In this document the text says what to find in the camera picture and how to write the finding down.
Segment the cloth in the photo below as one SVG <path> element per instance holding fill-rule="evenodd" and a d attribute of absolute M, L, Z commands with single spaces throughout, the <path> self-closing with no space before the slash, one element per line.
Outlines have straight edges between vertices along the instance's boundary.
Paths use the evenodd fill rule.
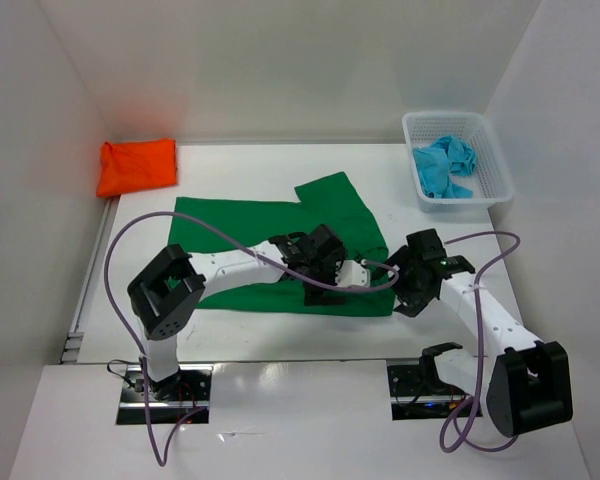
<path fill-rule="evenodd" d="M 168 187 L 178 182 L 175 140 L 106 142 L 100 148 L 100 162 L 98 197 Z"/>
<path fill-rule="evenodd" d="M 441 137 L 431 146 L 414 148 L 413 157 L 420 185 L 430 198 L 471 198 L 473 192 L 456 185 L 450 174 L 462 177 L 476 169 L 476 152 L 466 142 L 454 136 Z"/>
<path fill-rule="evenodd" d="M 387 245 L 378 225 L 343 172 L 295 187 L 295 192 L 300 203 L 179 197 L 175 211 L 201 218 L 247 246 L 274 235 L 297 231 L 309 233 L 325 223 L 344 242 L 348 258 L 363 256 L 379 262 L 386 260 Z M 188 252 L 213 253 L 233 249 L 213 233 L 179 218 L 172 220 L 169 243 L 179 243 Z M 386 276 L 378 283 L 385 281 Z M 348 294 L 347 297 L 344 305 L 305 307 L 302 282 L 287 280 L 218 293 L 196 308 L 375 317 L 391 315 L 395 295 L 388 289 L 363 295 Z"/>

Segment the robotic arm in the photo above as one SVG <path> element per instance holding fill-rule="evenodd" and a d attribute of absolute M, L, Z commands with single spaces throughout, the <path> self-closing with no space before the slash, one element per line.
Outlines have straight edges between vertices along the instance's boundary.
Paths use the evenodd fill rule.
<path fill-rule="evenodd" d="M 291 233 L 270 238 L 251 247 L 254 256 L 240 250 L 222 253 L 186 253 L 180 245 L 165 247 L 129 284 L 133 312 L 138 317 L 142 344 L 147 354 L 151 389 L 157 399 L 177 392 L 180 370 L 177 335 L 185 328 L 196 305 L 210 295 L 256 283 L 291 279 L 268 258 L 312 280 L 342 288 L 366 287 L 370 272 L 353 260 L 326 225 L 310 234 Z M 304 282 L 307 306 L 335 305 L 344 296 L 328 295 Z"/>
<path fill-rule="evenodd" d="M 474 290 L 480 289 L 485 352 L 482 410 L 498 431 L 513 437 L 571 420 L 567 353 L 557 342 L 544 343 L 525 329 L 485 289 L 474 285 L 475 270 L 462 256 L 448 257 L 435 230 L 407 236 L 385 264 L 399 269 L 393 289 L 395 310 L 418 315 L 434 298 L 449 305 L 478 335 Z M 374 273 L 380 276 L 384 272 Z M 451 384 L 472 392 L 478 359 L 455 343 L 427 348 L 420 358 L 425 381 L 434 389 Z"/>

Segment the orange cloth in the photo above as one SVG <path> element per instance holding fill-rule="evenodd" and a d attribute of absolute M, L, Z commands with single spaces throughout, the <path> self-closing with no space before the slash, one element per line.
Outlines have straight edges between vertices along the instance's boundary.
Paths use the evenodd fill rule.
<path fill-rule="evenodd" d="M 168 187 L 176 177 L 176 141 L 109 143 L 100 148 L 98 197 Z"/>

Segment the plastic basket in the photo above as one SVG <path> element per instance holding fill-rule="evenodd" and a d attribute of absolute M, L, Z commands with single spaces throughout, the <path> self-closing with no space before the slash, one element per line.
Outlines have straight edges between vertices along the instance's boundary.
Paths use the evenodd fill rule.
<path fill-rule="evenodd" d="M 511 174 L 489 121 L 470 112 L 416 112 L 402 117 L 418 205 L 425 212 L 486 209 L 513 197 Z M 453 183 L 473 191 L 472 198 L 429 198 L 422 191 L 413 149 L 428 147 L 444 135 L 455 135 L 476 151 L 476 171 L 470 177 L 452 175 Z"/>

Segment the white panel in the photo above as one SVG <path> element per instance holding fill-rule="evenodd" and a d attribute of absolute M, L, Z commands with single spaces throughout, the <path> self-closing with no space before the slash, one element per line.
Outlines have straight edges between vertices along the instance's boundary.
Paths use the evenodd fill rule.
<path fill-rule="evenodd" d="M 116 133 L 399 140 L 482 112 L 538 0 L 41 0 Z"/>
<path fill-rule="evenodd" d="M 440 420 L 391 420 L 381 361 L 226 365 L 209 424 L 180 429 L 164 469 L 144 426 L 115 425 L 120 388 L 102 365 L 45 368 L 11 480 L 589 478 L 570 423 L 496 455 L 442 453 Z M 502 441 L 475 425 L 474 440 Z M 161 446 L 170 428 L 155 427 Z"/>
<path fill-rule="evenodd" d="M 173 210 L 176 197 L 298 201 L 293 190 L 344 171 L 371 210 L 391 252 L 409 233 L 436 228 L 443 239 L 492 230 L 486 210 L 428 215 L 417 205 L 404 145 L 184 145 L 178 148 L 179 184 L 123 195 L 112 231 L 155 210 Z M 111 261 L 114 295 L 133 319 L 127 285 L 167 244 L 170 219 L 151 219 L 131 229 Z M 450 245 L 480 266 L 500 254 L 495 237 Z M 101 268 L 81 319 L 85 337 L 80 362 L 134 359 L 137 347 L 107 300 Z M 519 312 L 503 263 L 484 277 L 493 295 L 516 318 Z M 280 361 L 418 357 L 422 349 L 455 341 L 473 349 L 475 341 L 455 312 L 432 302 L 417 318 L 351 318 L 291 313 L 199 309 L 180 334 L 179 358 L 186 361 Z"/>
<path fill-rule="evenodd" d="M 517 192 L 493 212 L 525 322 L 570 354 L 574 424 L 600 479 L 600 0 L 546 0 L 488 116 Z"/>
<path fill-rule="evenodd" d="M 102 212 L 105 128 L 36 2 L 0 1 L 0 479 L 58 361 Z"/>

